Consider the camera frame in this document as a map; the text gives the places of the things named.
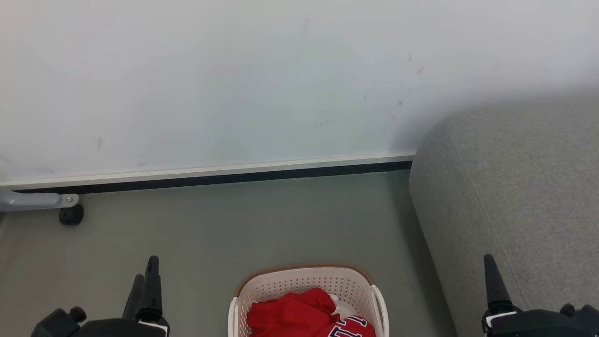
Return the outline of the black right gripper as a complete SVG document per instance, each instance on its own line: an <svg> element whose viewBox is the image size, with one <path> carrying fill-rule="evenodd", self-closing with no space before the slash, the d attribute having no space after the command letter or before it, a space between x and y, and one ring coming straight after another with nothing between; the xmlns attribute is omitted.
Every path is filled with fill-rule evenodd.
<svg viewBox="0 0 599 337"><path fill-rule="evenodd" d="M518 311L511 301L492 254L483 257L487 310L482 318L486 337L597 337L599 312L590 305L560 311Z"/></svg>

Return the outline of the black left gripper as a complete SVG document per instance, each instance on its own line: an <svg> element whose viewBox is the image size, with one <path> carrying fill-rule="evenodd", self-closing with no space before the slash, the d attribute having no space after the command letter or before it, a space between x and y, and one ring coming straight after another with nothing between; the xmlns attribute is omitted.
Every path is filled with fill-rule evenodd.
<svg viewBox="0 0 599 337"><path fill-rule="evenodd" d="M50 313L33 329L32 337L168 337L170 327L158 323L163 316L159 258L150 256L146 271L137 274L129 292L122 318L92 320L80 307L69 312L61 308Z"/></svg>

